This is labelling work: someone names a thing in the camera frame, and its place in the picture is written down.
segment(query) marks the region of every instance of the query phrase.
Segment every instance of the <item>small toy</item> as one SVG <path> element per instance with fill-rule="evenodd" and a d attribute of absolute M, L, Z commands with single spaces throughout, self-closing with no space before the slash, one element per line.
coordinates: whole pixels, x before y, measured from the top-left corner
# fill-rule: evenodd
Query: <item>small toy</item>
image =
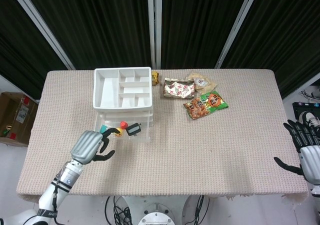
<path fill-rule="evenodd" d="M 141 127 L 138 123 L 135 123 L 135 124 L 128 126 L 125 130 L 129 136 L 132 136 L 132 135 L 136 135 L 137 133 L 140 133 Z"/>
<path fill-rule="evenodd" d="M 128 123 L 126 123 L 125 121 L 120 122 L 120 128 L 126 129 L 127 127 L 128 127 Z"/>
<path fill-rule="evenodd" d="M 106 125 L 101 125 L 99 133 L 103 134 L 105 131 L 107 131 L 108 127 Z"/>
<path fill-rule="evenodd" d="M 121 137 L 124 134 L 124 130 L 120 127 L 116 128 L 120 133 L 113 133 L 116 137 Z"/>
<path fill-rule="evenodd" d="M 5 130 L 3 131 L 3 134 L 1 134 L 1 137 L 7 136 L 8 133 L 10 132 L 11 128 L 12 128 L 12 125 L 7 125 Z"/>

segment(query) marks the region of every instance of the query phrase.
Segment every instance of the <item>green object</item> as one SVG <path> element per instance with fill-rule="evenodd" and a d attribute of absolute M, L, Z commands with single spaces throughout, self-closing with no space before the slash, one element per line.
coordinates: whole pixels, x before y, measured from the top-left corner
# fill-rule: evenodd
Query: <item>green object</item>
<path fill-rule="evenodd" d="M 228 107 L 216 91 L 205 93 L 183 105 L 192 119 L 198 119 Z"/>
<path fill-rule="evenodd" d="M 108 127 L 106 125 L 102 125 L 99 133 L 103 134 L 105 131 L 107 131 L 107 129 L 108 129 Z"/>

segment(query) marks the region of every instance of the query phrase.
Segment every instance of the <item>white wall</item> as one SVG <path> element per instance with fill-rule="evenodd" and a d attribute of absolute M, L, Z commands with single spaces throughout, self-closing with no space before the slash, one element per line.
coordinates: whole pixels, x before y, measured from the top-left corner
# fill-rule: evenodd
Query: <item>white wall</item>
<path fill-rule="evenodd" d="M 298 87 L 295 91 L 293 91 L 288 96 L 286 96 L 284 99 L 282 99 L 282 102 L 286 103 L 287 101 L 292 100 L 302 90 L 306 89 L 307 87 L 309 87 L 311 84 L 313 84 L 314 82 L 316 82 L 319 79 L 320 79 L 320 72 L 317 75 L 315 75 L 313 78 L 311 78 L 309 81 L 307 81 L 305 84 L 303 84 L 301 87 Z"/>
<path fill-rule="evenodd" d="M 2 92 L 23 93 L 18 87 L 0 75 L 0 93 Z"/>

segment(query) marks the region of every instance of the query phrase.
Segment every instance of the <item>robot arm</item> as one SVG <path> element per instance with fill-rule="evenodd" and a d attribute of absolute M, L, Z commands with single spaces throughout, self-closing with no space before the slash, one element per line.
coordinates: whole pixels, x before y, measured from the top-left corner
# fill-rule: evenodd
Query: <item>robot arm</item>
<path fill-rule="evenodd" d="M 274 157 L 275 162 L 283 169 L 304 176 L 313 184 L 311 194 L 320 214 L 320 145 L 315 131 L 300 122 L 288 120 L 283 124 L 292 136 L 293 144 L 298 152 L 300 167 L 290 166 Z"/>
<path fill-rule="evenodd" d="M 58 224 L 58 207 L 78 180 L 84 165 L 91 161 L 106 161 L 115 154 L 112 150 L 107 155 L 97 155 L 101 143 L 99 153 L 106 150 L 111 133 L 120 132 L 116 128 L 109 128 L 104 133 L 85 131 L 71 150 L 72 160 L 63 166 L 40 197 L 38 212 L 28 210 L 6 219 L 0 218 L 0 225 L 49 225 L 52 219 Z"/>

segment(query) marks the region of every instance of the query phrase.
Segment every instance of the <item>food package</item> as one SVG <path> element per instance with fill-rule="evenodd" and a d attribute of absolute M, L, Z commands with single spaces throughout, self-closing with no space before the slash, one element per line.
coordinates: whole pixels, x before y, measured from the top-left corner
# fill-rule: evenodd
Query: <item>food package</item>
<path fill-rule="evenodd" d="M 195 90 L 200 93 L 200 95 L 211 92 L 217 86 L 214 81 L 196 72 L 190 73 L 186 79 L 194 79 Z"/>
<path fill-rule="evenodd" d="M 191 99 L 195 96 L 195 81 L 165 78 L 163 96 L 179 99 Z"/>
<path fill-rule="evenodd" d="M 155 86 L 159 83 L 159 73 L 157 71 L 151 72 L 152 76 L 152 86 Z"/>
<path fill-rule="evenodd" d="M 192 119 L 198 119 L 228 107 L 216 91 L 205 93 L 183 105 Z"/>

